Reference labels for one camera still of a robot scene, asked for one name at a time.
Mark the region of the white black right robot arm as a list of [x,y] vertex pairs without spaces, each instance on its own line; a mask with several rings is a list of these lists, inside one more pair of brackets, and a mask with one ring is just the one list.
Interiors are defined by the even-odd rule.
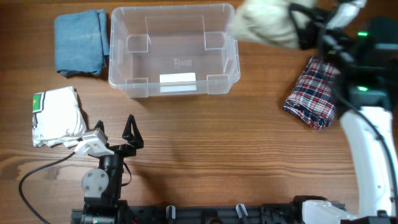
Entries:
[[319,59],[340,75],[331,85],[341,127],[351,149],[359,190],[353,215],[329,201],[309,197],[299,203],[303,223],[396,223],[397,154],[392,111],[397,104],[397,21],[371,19],[354,38],[342,29],[365,5],[341,1],[334,12],[292,3],[288,13],[309,19],[296,28],[302,49],[316,48]]

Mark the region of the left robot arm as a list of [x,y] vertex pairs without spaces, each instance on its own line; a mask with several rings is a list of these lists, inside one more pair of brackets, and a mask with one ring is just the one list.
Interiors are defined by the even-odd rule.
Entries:
[[82,178],[85,204],[81,217],[78,218],[76,214],[72,217],[75,223],[130,223],[128,203],[120,199],[121,188],[127,185],[122,182],[124,169],[127,169],[124,159],[135,156],[136,151],[144,147],[136,120],[131,114],[127,118],[122,138],[127,143],[110,146],[103,122],[98,121],[93,129],[78,140],[75,152],[99,159],[99,165]]

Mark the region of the cream cloth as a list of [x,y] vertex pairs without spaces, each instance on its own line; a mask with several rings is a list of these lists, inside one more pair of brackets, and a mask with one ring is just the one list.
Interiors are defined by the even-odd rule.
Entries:
[[296,3],[312,9],[316,0],[245,0],[235,13],[229,29],[235,39],[273,47],[298,49],[299,38],[289,16]]

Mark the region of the red navy plaid cloth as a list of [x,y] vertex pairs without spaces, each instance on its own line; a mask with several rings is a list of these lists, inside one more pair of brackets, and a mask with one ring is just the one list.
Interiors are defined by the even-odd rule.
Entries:
[[284,101],[284,111],[320,130],[331,124],[336,108],[330,85],[340,71],[330,63],[312,57]]

